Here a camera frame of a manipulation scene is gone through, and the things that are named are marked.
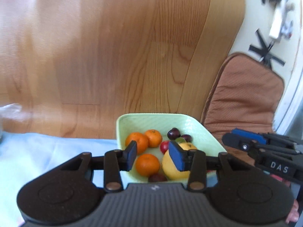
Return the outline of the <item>person's right hand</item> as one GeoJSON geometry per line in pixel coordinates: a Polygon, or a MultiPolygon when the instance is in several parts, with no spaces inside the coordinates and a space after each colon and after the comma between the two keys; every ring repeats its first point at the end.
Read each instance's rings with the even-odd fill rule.
{"type": "MultiPolygon", "coordinates": [[[[274,174],[271,174],[270,175],[271,177],[275,178],[276,180],[280,181],[280,182],[283,182],[288,188],[291,187],[291,182],[290,181],[287,181],[279,176],[276,176],[274,174]]],[[[290,213],[288,214],[288,217],[286,219],[286,224],[289,224],[290,222],[297,222],[298,219],[299,219],[299,204],[297,202],[296,199],[294,199],[294,203],[293,203],[293,206],[291,208],[291,211],[290,213]]]]}

